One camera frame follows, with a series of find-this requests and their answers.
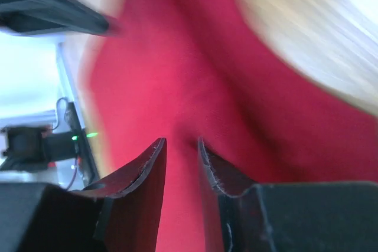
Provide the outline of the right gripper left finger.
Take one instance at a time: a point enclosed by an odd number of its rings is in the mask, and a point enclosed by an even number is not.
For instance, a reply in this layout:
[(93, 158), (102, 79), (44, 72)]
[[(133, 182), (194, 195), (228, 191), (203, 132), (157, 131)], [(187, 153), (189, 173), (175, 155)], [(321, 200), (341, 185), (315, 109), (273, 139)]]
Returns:
[(1, 184), (2, 251), (154, 251), (167, 141), (82, 190)]

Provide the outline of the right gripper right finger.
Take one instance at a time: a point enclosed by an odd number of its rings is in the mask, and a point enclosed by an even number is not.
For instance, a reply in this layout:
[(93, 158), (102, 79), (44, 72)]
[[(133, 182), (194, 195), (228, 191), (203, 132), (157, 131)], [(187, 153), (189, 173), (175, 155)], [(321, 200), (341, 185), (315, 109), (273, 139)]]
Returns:
[(198, 141), (207, 251), (376, 251), (377, 184), (260, 184)]

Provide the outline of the dark red t shirt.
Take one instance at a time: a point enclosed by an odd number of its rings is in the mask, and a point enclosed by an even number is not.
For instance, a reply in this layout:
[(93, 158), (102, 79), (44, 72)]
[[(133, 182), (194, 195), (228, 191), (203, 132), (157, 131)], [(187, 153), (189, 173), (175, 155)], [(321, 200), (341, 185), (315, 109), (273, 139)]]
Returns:
[(275, 55), (235, 0), (124, 0), (83, 85), (117, 169), (167, 139), (157, 251), (204, 251), (197, 141), (258, 182), (377, 181), (374, 119)]

